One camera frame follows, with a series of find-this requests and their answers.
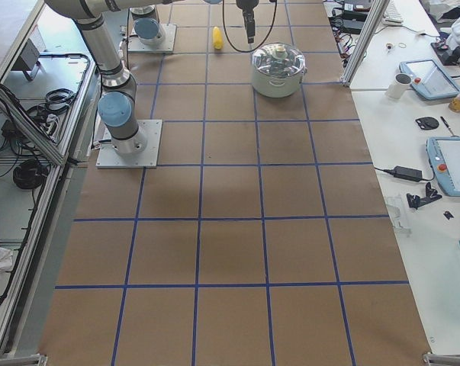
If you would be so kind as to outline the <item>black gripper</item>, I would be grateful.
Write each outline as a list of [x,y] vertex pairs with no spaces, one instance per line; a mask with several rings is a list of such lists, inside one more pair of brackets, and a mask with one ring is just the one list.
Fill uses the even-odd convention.
[[236,6],[242,11],[248,43],[252,43],[252,37],[256,35],[254,9],[258,4],[259,0],[236,0]]

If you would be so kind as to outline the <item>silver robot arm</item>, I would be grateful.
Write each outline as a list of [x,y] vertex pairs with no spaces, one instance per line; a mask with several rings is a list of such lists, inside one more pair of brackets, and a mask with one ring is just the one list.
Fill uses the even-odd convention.
[[120,155],[145,150],[148,137],[135,116],[137,84],[121,61],[105,26],[105,12],[119,12],[135,8],[141,20],[151,21],[146,11],[161,1],[47,1],[57,14],[76,24],[88,51],[101,74],[103,96],[98,102],[98,114],[111,135],[111,144]]
[[133,29],[127,37],[129,53],[172,53],[177,33],[176,24],[159,21],[155,5],[130,8]]

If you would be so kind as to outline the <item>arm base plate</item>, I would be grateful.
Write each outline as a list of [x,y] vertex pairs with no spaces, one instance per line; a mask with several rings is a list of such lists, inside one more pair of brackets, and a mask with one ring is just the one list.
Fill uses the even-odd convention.
[[137,25],[128,40],[129,53],[173,53],[176,24]]
[[157,167],[162,120],[138,120],[139,130],[129,140],[111,138],[104,128],[99,140],[96,167],[99,169],[135,169]]

